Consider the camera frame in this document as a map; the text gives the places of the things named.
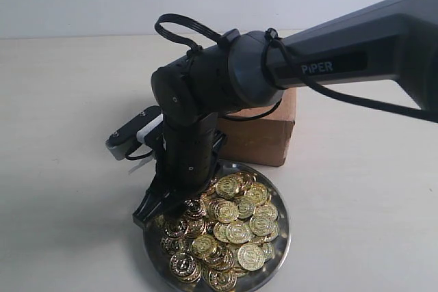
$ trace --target robotic arm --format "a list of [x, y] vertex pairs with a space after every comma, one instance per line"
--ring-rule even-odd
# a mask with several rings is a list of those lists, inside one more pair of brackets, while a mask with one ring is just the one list
[[[161, 23], [191, 27], [217, 45], [202, 49]], [[176, 14], [163, 15], [155, 28], [191, 48], [152, 75], [162, 123], [139, 140], [137, 132], [158, 112], [152, 118], [138, 116], [126, 125], [129, 128], [119, 129], [122, 136], [107, 141], [114, 151], [137, 135], [130, 150], [142, 143], [155, 151], [157, 174], [133, 214], [143, 228], [157, 214], [180, 213], [185, 200], [208, 186], [225, 141], [216, 130], [218, 117], [274, 105], [287, 88], [308, 85], [342, 101], [438, 122], [438, 0], [387, 0], [282, 40], [273, 29], [244, 35], [234, 29], [220, 36]], [[343, 95], [320, 85], [377, 79], [397, 81], [426, 111]]]

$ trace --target round metal plate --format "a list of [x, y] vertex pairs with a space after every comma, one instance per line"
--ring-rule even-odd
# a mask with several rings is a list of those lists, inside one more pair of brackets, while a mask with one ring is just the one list
[[[263, 267], [257, 271], [252, 271], [248, 275], [238, 278], [237, 284], [233, 292], [252, 292], [260, 289], [266, 284], [279, 270], [283, 264], [287, 252], [289, 251], [289, 245], [291, 241], [291, 228], [289, 225], [289, 216], [287, 214], [286, 206], [279, 191], [275, 188], [272, 182], [267, 179], [260, 172], [248, 167], [241, 163], [233, 163], [230, 161], [220, 161], [221, 169], [218, 173], [219, 176], [226, 176], [238, 171], [248, 171], [257, 175], [257, 181], [263, 183], [270, 192], [272, 199], [271, 202], [277, 207], [279, 216], [277, 219], [279, 225], [279, 236], [271, 242], [274, 247], [274, 258], [267, 261]], [[143, 240], [146, 252], [154, 264], [155, 269], [159, 272], [162, 278], [175, 290], [183, 292], [202, 292], [213, 291], [211, 287], [200, 279], [195, 283], [182, 283], [179, 282], [169, 270], [169, 257], [164, 254], [159, 246], [162, 234], [157, 232], [155, 225], [149, 224], [144, 231]]]

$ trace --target white table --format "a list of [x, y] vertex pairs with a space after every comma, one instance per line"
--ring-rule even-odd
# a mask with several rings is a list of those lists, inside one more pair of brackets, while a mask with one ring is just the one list
[[[154, 166], [128, 175], [104, 143], [185, 50], [158, 36], [0, 40], [2, 291], [168, 290], [131, 220]], [[391, 82], [336, 88], [413, 104]], [[299, 89], [286, 164], [256, 166], [293, 219], [262, 291], [436, 291], [437, 140], [436, 124]]]

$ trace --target brown cardboard box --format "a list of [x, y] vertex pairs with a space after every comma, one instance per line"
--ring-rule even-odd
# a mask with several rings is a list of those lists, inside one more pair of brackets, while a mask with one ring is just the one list
[[[233, 116], [256, 116], [269, 109], [270, 107], [244, 109]], [[218, 129], [228, 136], [220, 157], [274, 167], [283, 165], [295, 125], [295, 115], [296, 90], [292, 88], [285, 91], [279, 108], [265, 118], [247, 122], [219, 119]]]

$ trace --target coin pile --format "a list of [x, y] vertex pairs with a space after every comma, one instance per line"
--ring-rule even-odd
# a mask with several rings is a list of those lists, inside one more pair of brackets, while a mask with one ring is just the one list
[[274, 258], [278, 211], [266, 187], [250, 172], [211, 180], [198, 199], [187, 200], [179, 219], [155, 218], [162, 250], [181, 282], [201, 278], [215, 291], [235, 288], [237, 279]]

